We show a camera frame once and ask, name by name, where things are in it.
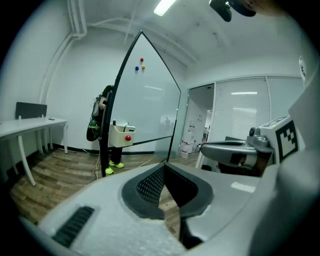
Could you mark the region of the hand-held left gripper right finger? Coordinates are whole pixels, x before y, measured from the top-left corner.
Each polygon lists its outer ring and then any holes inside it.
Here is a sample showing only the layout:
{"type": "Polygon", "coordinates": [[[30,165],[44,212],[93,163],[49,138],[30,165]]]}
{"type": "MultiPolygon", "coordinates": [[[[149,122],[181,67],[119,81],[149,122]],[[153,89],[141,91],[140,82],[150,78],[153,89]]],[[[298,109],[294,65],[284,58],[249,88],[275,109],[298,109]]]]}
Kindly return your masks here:
{"type": "Polygon", "coordinates": [[[165,185],[179,206],[180,236],[168,250],[275,250],[272,201],[278,167],[261,178],[164,166],[165,185]]]}

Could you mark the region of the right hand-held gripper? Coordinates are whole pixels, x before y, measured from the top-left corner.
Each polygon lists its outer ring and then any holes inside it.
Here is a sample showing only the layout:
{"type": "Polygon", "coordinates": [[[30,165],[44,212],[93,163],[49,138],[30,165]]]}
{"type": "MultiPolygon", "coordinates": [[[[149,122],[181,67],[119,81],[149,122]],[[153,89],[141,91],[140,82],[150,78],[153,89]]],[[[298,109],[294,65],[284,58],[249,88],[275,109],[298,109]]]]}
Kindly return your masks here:
{"type": "Polygon", "coordinates": [[[253,167],[257,151],[271,153],[273,163],[280,164],[298,150],[297,131],[290,116],[278,117],[259,127],[252,127],[246,141],[214,141],[202,144],[200,148],[206,158],[230,167],[253,167]]]}

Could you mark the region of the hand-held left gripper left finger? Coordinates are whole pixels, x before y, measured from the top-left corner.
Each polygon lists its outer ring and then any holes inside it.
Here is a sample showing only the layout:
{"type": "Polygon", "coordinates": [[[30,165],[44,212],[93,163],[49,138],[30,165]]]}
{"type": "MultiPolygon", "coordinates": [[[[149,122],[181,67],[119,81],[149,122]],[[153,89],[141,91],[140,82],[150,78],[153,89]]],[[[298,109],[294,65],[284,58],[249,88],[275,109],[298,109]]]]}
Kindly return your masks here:
{"type": "Polygon", "coordinates": [[[156,164],[101,178],[51,210],[38,227],[52,237],[79,207],[94,209],[70,246],[82,256],[180,256],[186,248],[169,232],[164,220],[140,218],[122,199],[130,179],[156,164]]]}

